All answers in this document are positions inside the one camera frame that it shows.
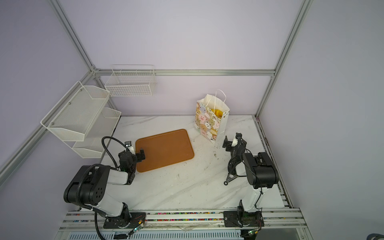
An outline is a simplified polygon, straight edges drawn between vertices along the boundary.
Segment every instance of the brown tray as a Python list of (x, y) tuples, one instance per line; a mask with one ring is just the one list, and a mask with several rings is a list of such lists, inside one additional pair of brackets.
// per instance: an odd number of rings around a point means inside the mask
[(136, 152), (140, 152), (140, 148), (143, 148), (145, 153), (145, 160), (137, 163), (138, 172), (183, 162), (195, 156), (185, 129), (140, 138), (135, 146)]

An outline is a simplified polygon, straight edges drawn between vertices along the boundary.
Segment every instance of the paper gift bag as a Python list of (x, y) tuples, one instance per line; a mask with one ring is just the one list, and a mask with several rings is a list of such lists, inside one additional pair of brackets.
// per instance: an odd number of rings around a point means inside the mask
[(207, 94), (198, 100), (195, 116), (195, 128), (213, 144), (223, 138), (229, 116), (229, 108), (225, 104), (227, 97), (224, 94), (225, 99), (222, 101), (216, 95), (217, 92), (215, 96)]

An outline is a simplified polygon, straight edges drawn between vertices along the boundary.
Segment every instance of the white marble table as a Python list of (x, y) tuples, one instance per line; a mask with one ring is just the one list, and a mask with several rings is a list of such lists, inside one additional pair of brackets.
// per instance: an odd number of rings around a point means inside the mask
[[(228, 186), (223, 184), (228, 174), (230, 153), (200, 135), (194, 128), (194, 120), (194, 116), (122, 117), (113, 135), (120, 141), (132, 141), (134, 145), (142, 137), (186, 129), (195, 157), (148, 172), (136, 172), (131, 185), (108, 185), (106, 192), (127, 203), (131, 210), (237, 207), (249, 190), (247, 178), (239, 177)], [(253, 154), (264, 151), (251, 115), (229, 116), (225, 134), (231, 141), (236, 132), (243, 134), (247, 148)], [(111, 141), (108, 149), (118, 162), (118, 153), (124, 147)], [(107, 154), (101, 163), (113, 166)], [(277, 186), (265, 194), (260, 205), (265, 208), (284, 207)]]

